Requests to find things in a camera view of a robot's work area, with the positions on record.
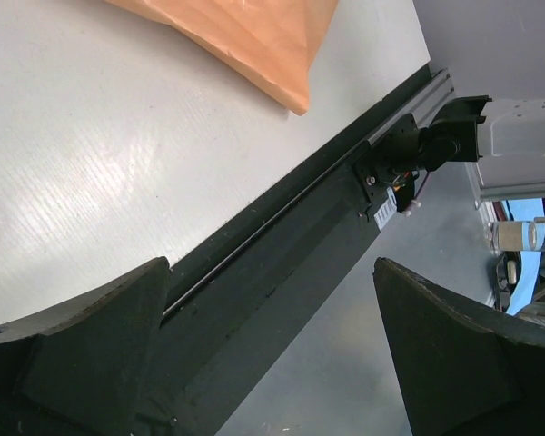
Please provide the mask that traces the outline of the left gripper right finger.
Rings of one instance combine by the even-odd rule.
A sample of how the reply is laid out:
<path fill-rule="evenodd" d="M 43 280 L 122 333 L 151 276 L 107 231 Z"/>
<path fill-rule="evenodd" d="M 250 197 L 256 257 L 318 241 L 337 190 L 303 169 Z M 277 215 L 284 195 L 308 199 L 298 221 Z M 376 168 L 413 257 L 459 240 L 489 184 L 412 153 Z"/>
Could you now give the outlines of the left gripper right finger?
<path fill-rule="evenodd" d="M 545 327 L 388 258 L 373 282 L 415 435 L 545 435 Z"/>

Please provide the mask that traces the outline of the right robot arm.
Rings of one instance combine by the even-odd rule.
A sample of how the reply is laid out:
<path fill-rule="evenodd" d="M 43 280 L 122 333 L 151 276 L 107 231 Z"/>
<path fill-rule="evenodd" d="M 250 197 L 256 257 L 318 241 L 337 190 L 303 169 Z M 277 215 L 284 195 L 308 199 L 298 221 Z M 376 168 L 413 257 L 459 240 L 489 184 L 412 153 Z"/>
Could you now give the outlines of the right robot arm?
<path fill-rule="evenodd" d="M 422 148 L 442 163 L 483 157 L 545 156 L 545 98 L 455 98 L 422 130 Z"/>

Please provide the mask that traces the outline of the orange wrapping paper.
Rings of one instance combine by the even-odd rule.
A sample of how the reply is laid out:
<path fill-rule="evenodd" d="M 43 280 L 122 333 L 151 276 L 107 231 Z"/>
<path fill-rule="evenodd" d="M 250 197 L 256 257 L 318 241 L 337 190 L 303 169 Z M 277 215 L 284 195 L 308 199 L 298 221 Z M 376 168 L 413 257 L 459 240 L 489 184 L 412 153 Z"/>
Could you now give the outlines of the orange wrapping paper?
<path fill-rule="evenodd" d="M 176 29 L 297 115 L 309 110 L 309 71 L 338 5 L 334 0 L 112 4 Z"/>

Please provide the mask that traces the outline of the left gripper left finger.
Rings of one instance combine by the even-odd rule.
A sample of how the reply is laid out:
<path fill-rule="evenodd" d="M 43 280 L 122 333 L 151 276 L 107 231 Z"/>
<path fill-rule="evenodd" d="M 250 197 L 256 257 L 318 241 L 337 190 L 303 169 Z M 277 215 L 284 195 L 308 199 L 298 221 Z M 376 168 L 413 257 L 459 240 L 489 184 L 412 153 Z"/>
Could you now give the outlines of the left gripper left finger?
<path fill-rule="evenodd" d="M 0 435 L 128 435 L 170 281 L 158 257 L 0 325 Z"/>

